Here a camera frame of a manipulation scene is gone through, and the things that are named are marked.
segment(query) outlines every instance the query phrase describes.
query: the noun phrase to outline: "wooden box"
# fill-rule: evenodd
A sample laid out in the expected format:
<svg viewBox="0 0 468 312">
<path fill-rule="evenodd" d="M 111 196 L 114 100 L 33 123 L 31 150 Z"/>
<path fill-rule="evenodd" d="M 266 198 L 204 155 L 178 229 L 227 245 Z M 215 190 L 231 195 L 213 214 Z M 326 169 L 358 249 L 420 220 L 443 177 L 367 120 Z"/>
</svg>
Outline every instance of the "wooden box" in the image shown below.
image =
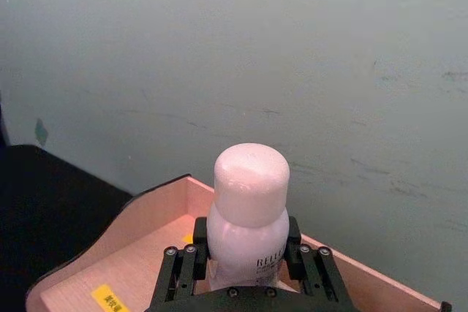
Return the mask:
<svg viewBox="0 0 468 312">
<path fill-rule="evenodd" d="M 206 216 L 212 188 L 186 176 L 130 202 L 89 250 L 44 277 L 26 299 L 28 312 L 102 312 L 91 295 L 108 285 L 131 312 L 149 306 L 168 246 L 183 248 L 195 218 Z M 312 248 L 322 244 L 303 235 Z M 355 307 L 362 312 L 437 312 L 440 303 L 333 250 Z M 282 281 L 295 287 L 282 270 Z"/>
</svg>

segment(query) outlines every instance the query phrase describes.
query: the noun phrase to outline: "white bottle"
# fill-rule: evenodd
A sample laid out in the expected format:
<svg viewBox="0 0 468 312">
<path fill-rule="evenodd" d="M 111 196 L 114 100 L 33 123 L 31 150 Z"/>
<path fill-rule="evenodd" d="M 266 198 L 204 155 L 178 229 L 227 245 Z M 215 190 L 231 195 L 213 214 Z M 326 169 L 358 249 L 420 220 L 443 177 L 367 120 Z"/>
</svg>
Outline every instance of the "white bottle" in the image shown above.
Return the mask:
<svg viewBox="0 0 468 312">
<path fill-rule="evenodd" d="M 289 177 L 286 159 L 266 145 L 238 144 L 219 155 L 207 220 L 211 290 L 276 285 L 289 232 Z"/>
</svg>

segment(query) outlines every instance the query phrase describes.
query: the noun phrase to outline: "screw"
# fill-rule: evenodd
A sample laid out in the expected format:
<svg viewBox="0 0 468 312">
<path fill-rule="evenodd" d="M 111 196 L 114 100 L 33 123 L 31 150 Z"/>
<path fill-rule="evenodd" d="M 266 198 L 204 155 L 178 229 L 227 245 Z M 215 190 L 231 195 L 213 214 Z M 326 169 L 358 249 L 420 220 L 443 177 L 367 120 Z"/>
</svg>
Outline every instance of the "screw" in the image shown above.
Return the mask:
<svg viewBox="0 0 468 312">
<path fill-rule="evenodd" d="M 227 296 L 236 297 L 237 295 L 239 295 L 239 291 L 236 288 L 229 288 L 227 290 Z"/>
<path fill-rule="evenodd" d="M 319 252 L 323 256 L 330 256 L 331 251 L 328 248 L 319 248 Z"/>
<path fill-rule="evenodd" d="M 310 251 L 310 248 L 306 245 L 301 245 L 301 251 L 306 253 L 306 252 L 309 252 Z"/>
<path fill-rule="evenodd" d="M 268 297 L 275 297 L 276 296 L 276 290 L 273 288 L 266 288 L 265 294 Z"/>
</svg>

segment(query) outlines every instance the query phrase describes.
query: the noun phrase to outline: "yellow sticker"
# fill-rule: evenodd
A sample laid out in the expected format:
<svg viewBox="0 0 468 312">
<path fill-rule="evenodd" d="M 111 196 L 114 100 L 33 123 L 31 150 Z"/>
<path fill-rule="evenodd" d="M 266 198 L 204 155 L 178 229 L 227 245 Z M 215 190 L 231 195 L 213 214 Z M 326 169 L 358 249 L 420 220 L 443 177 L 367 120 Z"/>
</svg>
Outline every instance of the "yellow sticker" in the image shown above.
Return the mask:
<svg viewBox="0 0 468 312">
<path fill-rule="evenodd" d="M 184 243 L 193 244 L 193 237 L 191 234 L 187 234 L 185 237 L 182 238 Z"/>
<path fill-rule="evenodd" d="M 129 312 L 129 309 L 117 298 L 108 285 L 101 285 L 91 295 L 105 312 Z"/>
</svg>

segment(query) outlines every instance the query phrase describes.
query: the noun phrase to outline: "bottle cap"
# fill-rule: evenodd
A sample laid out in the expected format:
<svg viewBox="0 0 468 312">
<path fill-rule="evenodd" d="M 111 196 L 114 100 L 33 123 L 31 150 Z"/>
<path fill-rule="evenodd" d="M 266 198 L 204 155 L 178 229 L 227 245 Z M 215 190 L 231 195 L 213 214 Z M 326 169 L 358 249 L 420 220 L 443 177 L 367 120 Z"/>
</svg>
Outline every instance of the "bottle cap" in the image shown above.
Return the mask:
<svg viewBox="0 0 468 312">
<path fill-rule="evenodd" d="M 215 206 L 237 226 L 266 226 L 284 210 L 289 179 L 289 165 L 275 149 L 254 143 L 231 146 L 214 165 Z"/>
</svg>

